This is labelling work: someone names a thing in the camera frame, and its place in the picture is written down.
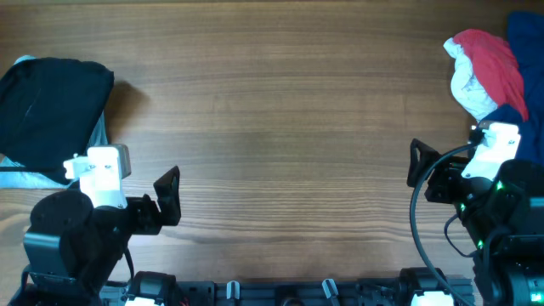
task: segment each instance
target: wood grain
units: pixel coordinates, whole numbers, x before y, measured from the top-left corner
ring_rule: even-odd
[[[0,71],[22,54],[93,60],[116,74],[110,139],[130,148],[128,196],[173,165],[183,217],[130,241],[136,269],[180,280],[390,276],[421,266],[405,186],[408,145],[464,144],[443,42],[503,35],[533,3],[185,3],[0,7]],[[51,190],[0,190],[0,303],[27,263],[33,205]],[[444,242],[448,206],[422,201],[425,246],[472,278]],[[463,229],[451,235],[471,246]],[[112,279],[125,279],[119,263]]]
[[[339,3],[374,3],[376,0],[297,0],[297,2],[339,2]],[[403,0],[403,3],[432,3],[434,0]],[[457,3],[485,2],[486,0],[456,0]],[[267,3],[275,0],[0,0],[0,5],[51,5],[51,4],[112,4],[112,3]],[[380,0],[382,3],[394,3],[394,0]],[[528,4],[537,4],[539,0],[527,0]]]

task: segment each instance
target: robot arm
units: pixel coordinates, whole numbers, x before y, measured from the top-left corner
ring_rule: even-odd
[[[544,303],[544,167],[512,159],[516,128],[492,123],[471,138],[481,139],[474,156],[441,162],[425,196],[456,209],[477,249],[474,281],[486,305]],[[426,179],[424,170],[440,157],[414,139],[407,184]]]
[[[93,147],[65,165],[69,177],[80,178],[82,192],[49,195],[32,209],[23,240],[31,264],[13,304],[92,304],[123,254],[132,266],[132,235],[157,235],[181,218],[178,167],[154,183],[159,211],[148,195],[122,193],[121,179],[130,173],[126,146]],[[27,275],[34,290],[26,290]]]

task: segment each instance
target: red cloth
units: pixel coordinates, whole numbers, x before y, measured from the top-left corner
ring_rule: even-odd
[[[508,42],[481,30],[465,30],[453,37],[472,61],[474,75],[499,105],[510,104],[524,121],[529,113],[524,101],[524,79]]]

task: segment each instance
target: black cable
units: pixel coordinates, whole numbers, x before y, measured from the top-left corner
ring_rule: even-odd
[[[450,227],[450,224],[453,223],[453,221],[457,220],[457,214],[454,214],[453,216],[451,216],[451,218],[445,223],[444,225],[444,236],[445,236],[445,239],[448,241],[448,243],[450,243],[450,246],[453,247],[458,253],[459,255],[465,257],[465,258],[473,258],[477,251],[474,251],[474,252],[471,252],[470,254],[465,254],[463,252],[461,252],[461,250],[459,250],[457,248],[457,246],[455,246],[453,244],[453,242],[451,242],[450,240],[450,237],[448,236],[448,228]]]
[[[385,294],[391,295],[391,293],[395,293],[394,289],[388,288],[388,287],[385,287],[385,286],[380,286],[380,285],[376,285],[376,284],[372,284],[372,283],[368,283],[368,282],[364,282],[364,281],[359,282],[359,284],[362,285],[362,286],[368,286],[368,287],[374,288],[376,290],[379,290],[382,294],[385,293]]]
[[[126,281],[108,280],[105,283],[105,285],[106,286],[112,286],[112,287],[115,287],[115,288],[123,288],[123,287],[126,287],[128,285],[128,283]]]
[[[450,158],[451,156],[454,156],[455,154],[459,154],[465,150],[470,150],[474,147],[476,147],[479,143],[472,143],[467,144],[464,146],[461,146],[459,148],[456,148],[454,150],[448,151],[445,154],[443,154],[437,161],[434,162],[431,167],[425,171],[425,173],[419,178],[417,181],[416,187],[414,188],[414,192],[411,195],[411,202],[410,202],[410,228],[411,228],[411,235],[414,238],[414,243],[416,244],[417,251],[419,252],[419,255],[421,256],[423,262],[427,266],[427,268],[430,269],[430,272],[434,275],[434,277],[437,279],[437,281],[442,285],[445,289],[447,289],[451,294],[457,299],[457,302],[463,303],[467,306],[473,306],[467,299],[465,299],[459,292],[455,291],[453,287],[448,284],[448,282],[440,276],[438,272],[436,272],[436,268],[433,266],[433,263],[428,259],[427,254],[425,253],[425,250],[423,249],[423,245],[421,242],[421,239],[419,238],[419,233],[417,232],[417,224],[416,224],[416,204],[417,204],[417,196],[419,195],[419,190],[422,188],[423,183],[428,178],[428,176],[431,174],[431,172],[443,161]]]
[[[465,211],[462,213],[462,221],[469,220],[473,213],[476,213],[480,208],[482,208],[482,206],[485,205],[485,202],[479,201],[479,199],[488,197],[490,193],[491,190],[487,190],[486,192],[476,195],[473,199],[471,199],[470,205],[468,205]]]
[[[20,288],[15,293],[14,298],[11,300],[11,302],[9,302],[8,305],[19,304],[17,303],[17,301],[22,300],[23,295],[25,294],[26,284],[28,281],[28,275],[30,274],[30,272],[31,272],[31,266],[27,264],[20,275]]]
[[[125,250],[125,259],[127,260],[128,269],[130,270],[130,282],[132,283],[134,280],[134,265],[133,265],[133,257],[130,256],[130,251],[127,249]]]
[[[484,270],[489,271],[490,270],[490,249],[491,249],[491,243],[493,243],[493,240],[498,235],[508,235],[510,234],[510,229],[504,225],[500,225],[495,227],[490,234],[485,238],[484,243]]]

